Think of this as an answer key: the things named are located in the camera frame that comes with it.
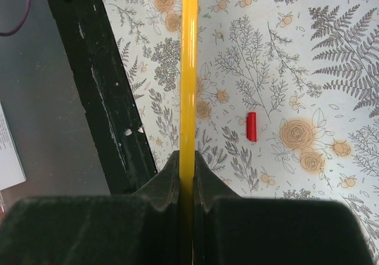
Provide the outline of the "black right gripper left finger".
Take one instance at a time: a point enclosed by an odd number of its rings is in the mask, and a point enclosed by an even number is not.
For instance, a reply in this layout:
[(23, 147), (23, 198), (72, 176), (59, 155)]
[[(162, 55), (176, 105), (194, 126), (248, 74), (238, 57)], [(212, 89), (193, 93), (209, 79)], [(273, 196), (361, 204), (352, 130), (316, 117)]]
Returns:
[(131, 195), (45, 196), (13, 205), (2, 264), (178, 264), (179, 153)]

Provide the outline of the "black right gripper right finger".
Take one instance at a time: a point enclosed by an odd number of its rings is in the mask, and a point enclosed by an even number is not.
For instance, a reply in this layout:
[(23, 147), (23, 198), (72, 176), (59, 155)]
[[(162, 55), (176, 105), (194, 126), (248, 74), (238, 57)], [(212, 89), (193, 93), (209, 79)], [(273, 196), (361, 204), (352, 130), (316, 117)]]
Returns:
[(243, 198), (195, 155), (194, 264), (371, 264), (339, 202)]

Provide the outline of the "red marker cap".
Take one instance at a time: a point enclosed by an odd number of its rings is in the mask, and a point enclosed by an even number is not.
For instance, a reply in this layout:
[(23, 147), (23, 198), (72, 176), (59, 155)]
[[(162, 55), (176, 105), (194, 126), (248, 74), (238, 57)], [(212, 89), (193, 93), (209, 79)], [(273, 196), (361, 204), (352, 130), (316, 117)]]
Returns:
[(256, 112), (249, 112), (246, 117), (246, 138), (251, 142), (257, 142), (257, 117)]

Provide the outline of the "yellow framed whiteboard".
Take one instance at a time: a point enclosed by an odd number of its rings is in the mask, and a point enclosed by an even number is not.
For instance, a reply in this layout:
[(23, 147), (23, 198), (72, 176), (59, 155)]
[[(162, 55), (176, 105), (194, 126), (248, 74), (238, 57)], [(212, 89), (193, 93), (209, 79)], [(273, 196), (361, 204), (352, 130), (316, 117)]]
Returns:
[(193, 255), (198, 0), (182, 0), (181, 12), (179, 264), (191, 264)]

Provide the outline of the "floral table mat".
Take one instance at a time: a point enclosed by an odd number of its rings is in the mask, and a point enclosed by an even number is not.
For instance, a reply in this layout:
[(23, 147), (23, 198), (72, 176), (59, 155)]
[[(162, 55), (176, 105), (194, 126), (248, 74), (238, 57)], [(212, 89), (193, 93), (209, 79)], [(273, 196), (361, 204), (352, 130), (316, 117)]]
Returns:
[[(179, 148), (182, 0), (102, 1), (162, 169)], [(197, 36), (209, 168), (242, 196), (344, 203), (378, 259), (378, 0), (199, 0)]]

